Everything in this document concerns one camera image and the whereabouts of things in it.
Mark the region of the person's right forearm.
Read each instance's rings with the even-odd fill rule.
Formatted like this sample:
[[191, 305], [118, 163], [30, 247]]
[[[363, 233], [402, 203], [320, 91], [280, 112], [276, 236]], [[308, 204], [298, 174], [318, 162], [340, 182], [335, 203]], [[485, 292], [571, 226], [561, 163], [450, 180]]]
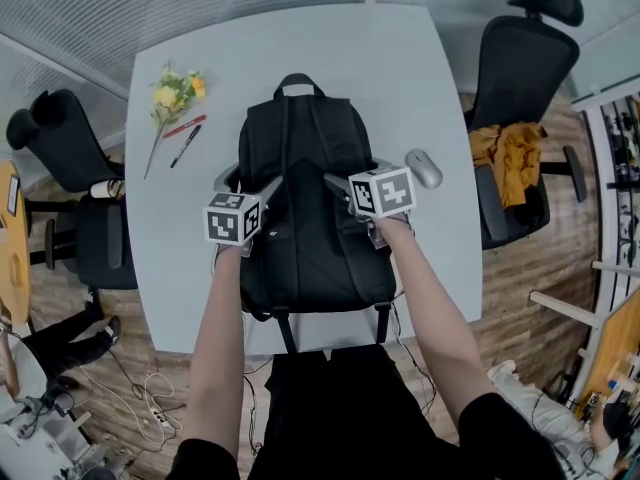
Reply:
[[394, 255], [426, 367], [457, 423], [471, 402], [494, 391], [473, 332], [408, 225], [389, 218], [378, 219], [376, 225]]

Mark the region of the grey computer mouse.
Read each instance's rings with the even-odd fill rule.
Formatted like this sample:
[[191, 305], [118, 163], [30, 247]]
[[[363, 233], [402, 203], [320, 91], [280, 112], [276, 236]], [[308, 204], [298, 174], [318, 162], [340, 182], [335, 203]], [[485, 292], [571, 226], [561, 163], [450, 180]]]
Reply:
[[405, 156], [406, 165], [426, 189], [436, 189], [443, 181], [443, 173], [422, 149], [412, 149]]

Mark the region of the yellow artificial flowers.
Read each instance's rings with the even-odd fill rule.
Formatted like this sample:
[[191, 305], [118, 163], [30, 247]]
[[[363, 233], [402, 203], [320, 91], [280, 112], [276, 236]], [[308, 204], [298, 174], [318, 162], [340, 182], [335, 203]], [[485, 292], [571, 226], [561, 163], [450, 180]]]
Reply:
[[204, 99], [207, 93], [207, 82], [203, 72], [177, 71], [171, 60], [164, 65], [159, 80], [150, 87], [153, 89], [150, 115], [155, 126], [155, 138], [144, 178], [148, 176], [165, 128], [175, 124], [197, 101]]

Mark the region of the black backpack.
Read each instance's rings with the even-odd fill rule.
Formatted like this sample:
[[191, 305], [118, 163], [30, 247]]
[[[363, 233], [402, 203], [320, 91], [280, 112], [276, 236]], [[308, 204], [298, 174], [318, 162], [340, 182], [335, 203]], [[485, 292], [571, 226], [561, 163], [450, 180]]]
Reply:
[[350, 101], [326, 95], [306, 74], [287, 75], [271, 100], [248, 109], [238, 165], [246, 193], [283, 177], [241, 263], [244, 310], [259, 321], [275, 319], [294, 353], [290, 315], [373, 308], [375, 341], [383, 343], [396, 290], [390, 251], [374, 247], [351, 199], [336, 197], [324, 182], [325, 173], [348, 180], [375, 166]]

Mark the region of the black mesh chair with headrest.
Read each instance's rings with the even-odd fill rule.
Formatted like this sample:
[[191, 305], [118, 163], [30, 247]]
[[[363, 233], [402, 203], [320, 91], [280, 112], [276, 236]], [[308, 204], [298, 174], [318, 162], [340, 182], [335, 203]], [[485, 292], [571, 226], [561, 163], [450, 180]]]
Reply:
[[[484, 30], [475, 101], [464, 115], [468, 133], [518, 122], [542, 126], [541, 120], [553, 97], [579, 58], [576, 41], [543, 19], [550, 17], [577, 27], [584, 19], [581, 0], [509, 0], [508, 3], [523, 9], [525, 14], [496, 17]], [[577, 200], [586, 199], [584, 171], [577, 153], [570, 146], [564, 147], [563, 153], [562, 162], [544, 162], [540, 157], [538, 185], [525, 191], [525, 204], [508, 208], [501, 205], [491, 167], [474, 166], [483, 249], [515, 242], [549, 223], [545, 175], [569, 177]]]

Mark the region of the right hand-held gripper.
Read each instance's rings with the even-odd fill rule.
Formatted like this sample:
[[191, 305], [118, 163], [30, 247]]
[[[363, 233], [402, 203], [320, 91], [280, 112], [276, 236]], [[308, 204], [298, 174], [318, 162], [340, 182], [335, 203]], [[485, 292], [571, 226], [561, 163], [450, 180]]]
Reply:
[[340, 199], [351, 199], [354, 215], [366, 225], [369, 239], [376, 249], [387, 246], [375, 219], [387, 218], [408, 227], [410, 212], [416, 207], [412, 173], [408, 167], [374, 158], [370, 170], [351, 175], [348, 180], [331, 173], [324, 174], [329, 190]]

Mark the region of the grey table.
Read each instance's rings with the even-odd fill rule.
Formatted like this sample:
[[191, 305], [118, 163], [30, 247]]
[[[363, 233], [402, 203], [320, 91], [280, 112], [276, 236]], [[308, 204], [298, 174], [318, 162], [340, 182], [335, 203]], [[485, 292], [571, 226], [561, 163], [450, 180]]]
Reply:
[[[189, 134], [155, 138], [152, 88], [171, 60], [204, 73], [207, 96]], [[482, 253], [476, 183], [460, 101], [427, 9], [390, 4], [296, 8], [231, 20], [138, 54], [126, 120], [126, 203], [135, 273], [153, 344], [193, 350], [211, 284], [213, 245], [203, 209], [214, 180], [238, 157], [250, 106], [269, 100], [288, 74], [310, 76], [326, 94], [348, 98], [376, 158], [401, 165], [424, 150], [443, 173], [419, 188], [411, 222], [440, 281], [468, 321], [482, 310]]]

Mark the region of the mustard yellow cloth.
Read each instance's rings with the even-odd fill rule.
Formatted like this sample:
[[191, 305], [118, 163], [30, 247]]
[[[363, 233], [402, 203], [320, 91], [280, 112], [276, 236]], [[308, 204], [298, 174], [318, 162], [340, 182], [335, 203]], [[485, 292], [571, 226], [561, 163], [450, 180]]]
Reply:
[[525, 122], [469, 133], [473, 164], [491, 167], [503, 208], [525, 204], [525, 191], [538, 185], [540, 141], [546, 137], [540, 124]]

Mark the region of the wooden desk with white frame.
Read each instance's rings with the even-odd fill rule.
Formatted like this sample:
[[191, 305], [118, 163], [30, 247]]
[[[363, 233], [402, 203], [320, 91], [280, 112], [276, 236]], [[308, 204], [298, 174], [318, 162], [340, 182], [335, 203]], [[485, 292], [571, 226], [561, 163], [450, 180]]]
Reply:
[[605, 320], [580, 402], [587, 403], [595, 393], [609, 396], [610, 383], [628, 374], [627, 357], [639, 348], [640, 287]]

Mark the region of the person's left forearm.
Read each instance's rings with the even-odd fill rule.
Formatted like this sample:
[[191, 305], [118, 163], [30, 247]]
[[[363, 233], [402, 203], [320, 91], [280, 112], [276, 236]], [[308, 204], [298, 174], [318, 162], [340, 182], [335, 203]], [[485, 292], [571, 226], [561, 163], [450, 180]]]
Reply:
[[189, 372], [185, 436], [238, 455], [244, 397], [244, 327], [240, 297], [242, 249], [217, 257]]

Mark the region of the white storage shelf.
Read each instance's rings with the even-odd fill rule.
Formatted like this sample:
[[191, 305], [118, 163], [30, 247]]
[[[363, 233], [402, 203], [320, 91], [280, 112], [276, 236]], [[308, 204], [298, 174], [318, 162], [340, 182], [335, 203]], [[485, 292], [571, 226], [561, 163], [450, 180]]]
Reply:
[[583, 116], [596, 172], [599, 258], [640, 271], [640, 92]]

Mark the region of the person's black clothing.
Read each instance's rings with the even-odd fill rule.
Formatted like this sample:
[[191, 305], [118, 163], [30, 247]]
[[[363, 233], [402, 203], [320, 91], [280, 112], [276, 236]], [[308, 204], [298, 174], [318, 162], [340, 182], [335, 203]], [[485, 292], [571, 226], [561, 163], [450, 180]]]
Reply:
[[437, 437], [380, 345], [278, 355], [248, 480], [566, 480], [551, 446], [502, 396], [472, 401], [458, 444]]

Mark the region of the black office chair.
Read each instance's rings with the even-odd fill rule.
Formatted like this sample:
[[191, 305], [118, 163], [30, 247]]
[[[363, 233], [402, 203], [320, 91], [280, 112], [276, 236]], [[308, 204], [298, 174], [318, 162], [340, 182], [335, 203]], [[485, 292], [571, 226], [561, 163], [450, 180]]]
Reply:
[[10, 117], [6, 137], [12, 149], [29, 149], [64, 191], [83, 195], [25, 202], [28, 216], [57, 215], [46, 223], [44, 249], [30, 254], [31, 263], [53, 270], [63, 262], [91, 288], [137, 289], [125, 198], [90, 193], [102, 182], [122, 182], [124, 165], [105, 155], [74, 93], [43, 92], [30, 108]]

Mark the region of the black pen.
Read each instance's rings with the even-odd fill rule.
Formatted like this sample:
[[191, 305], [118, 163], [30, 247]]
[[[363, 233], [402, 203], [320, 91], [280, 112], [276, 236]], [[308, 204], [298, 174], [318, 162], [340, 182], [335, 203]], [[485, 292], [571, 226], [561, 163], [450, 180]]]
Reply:
[[189, 147], [189, 145], [192, 143], [192, 141], [194, 140], [194, 138], [196, 137], [196, 135], [199, 133], [199, 131], [201, 130], [202, 125], [198, 124], [195, 126], [195, 128], [190, 132], [188, 138], [186, 139], [185, 143], [182, 145], [181, 149], [179, 150], [178, 154], [176, 155], [176, 157], [173, 159], [173, 161], [170, 164], [170, 169], [175, 168], [176, 164], [179, 162], [179, 160], [182, 158], [182, 156], [184, 155], [184, 153], [186, 152], [187, 148]]

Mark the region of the round wooden table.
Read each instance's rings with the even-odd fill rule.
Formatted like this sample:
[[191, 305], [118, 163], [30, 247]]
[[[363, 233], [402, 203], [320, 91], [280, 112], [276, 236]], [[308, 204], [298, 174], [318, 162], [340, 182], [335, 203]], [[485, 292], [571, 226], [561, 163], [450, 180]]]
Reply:
[[18, 172], [11, 161], [0, 162], [0, 300], [14, 325], [26, 324], [31, 306], [31, 263], [28, 225], [21, 188], [16, 216], [7, 211], [9, 178]]

